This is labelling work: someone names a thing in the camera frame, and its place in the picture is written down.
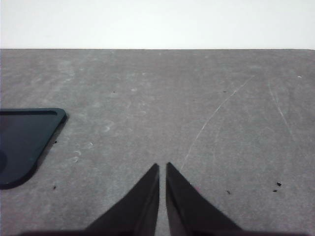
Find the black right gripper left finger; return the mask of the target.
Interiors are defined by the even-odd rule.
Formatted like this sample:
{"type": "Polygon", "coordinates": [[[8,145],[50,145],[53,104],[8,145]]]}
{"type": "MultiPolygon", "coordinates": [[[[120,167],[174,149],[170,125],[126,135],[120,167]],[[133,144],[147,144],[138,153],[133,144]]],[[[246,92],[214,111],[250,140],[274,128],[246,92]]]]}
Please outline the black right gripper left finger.
{"type": "Polygon", "coordinates": [[[130,191],[92,222],[87,233],[154,233],[159,207],[159,165],[153,166],[130,191]]]}

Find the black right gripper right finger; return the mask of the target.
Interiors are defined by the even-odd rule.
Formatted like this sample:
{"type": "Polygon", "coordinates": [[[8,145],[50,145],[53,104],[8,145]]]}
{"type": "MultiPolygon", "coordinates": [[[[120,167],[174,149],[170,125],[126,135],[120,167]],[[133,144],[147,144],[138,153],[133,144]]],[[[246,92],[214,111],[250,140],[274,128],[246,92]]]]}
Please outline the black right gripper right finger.
{"type": "Polygon", "coordinates": [[[166,207],[172,233],[242,232],[242,228],[208,202],[180,171],[166,164],[166,207]]]}

